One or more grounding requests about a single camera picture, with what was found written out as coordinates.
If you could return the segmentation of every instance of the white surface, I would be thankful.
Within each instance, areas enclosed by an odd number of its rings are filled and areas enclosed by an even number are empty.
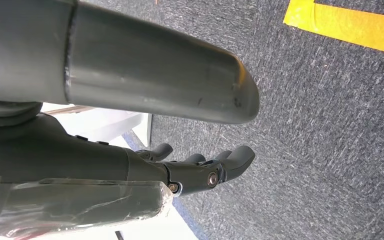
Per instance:
[[[74,105],[44,103],[42,112],[64,109]],[[79,113],[54,116],[70,135],[80,135],[92,142],[111,142],[123,133],[133,130],[145,147],[151,140],[152,114],[124,110],[94,108]]]

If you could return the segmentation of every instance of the plastic film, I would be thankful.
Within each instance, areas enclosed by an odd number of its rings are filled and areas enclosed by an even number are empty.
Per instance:
[[[0,237],[27,240],[167,214],[173,194],[158,181],[44,179],[0,183]]]

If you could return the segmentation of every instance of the prosthetic hand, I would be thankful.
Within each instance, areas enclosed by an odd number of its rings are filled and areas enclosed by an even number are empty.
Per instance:
[[[25,123],[0,127],[2,183],[23,184],[43,179],[160,181],[176,195],[213,189],[240,176],[255,154],[247,146],[215,158],[194,154],[188,159],[162,161],[173,151],[169,144],[134,152],[106,142],[68,135],[52,116],[39,113]]]

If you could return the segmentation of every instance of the gray carpet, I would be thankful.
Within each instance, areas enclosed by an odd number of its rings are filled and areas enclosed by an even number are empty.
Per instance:
[[[153,118],[152,144],[172,144],[171,160],[256,152],[242,177],[181,198],[201,239],[384,239],[384,52],[284,25],[288,0],[92,2],[228,49],[257,82],[248,124]]]

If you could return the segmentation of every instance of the robotic arm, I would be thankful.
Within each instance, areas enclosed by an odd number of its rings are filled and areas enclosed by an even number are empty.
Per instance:
[[[68,135],[40,112],[42,102],[241,124],[256,117],[260,101],[241,61],[196,38],[76,0],[0,0],[1,220],[20,203],[33,206],[27,192],[49,179],[158,181],[180,196],[240,176],[255,158],[240,146],[211,159],[162,161],[173,151],[166,143],[134,152]],[[56,203],[68,209],[67,195],[40,196],[49,212]],[[2,212],[5,204],[10,211]]]

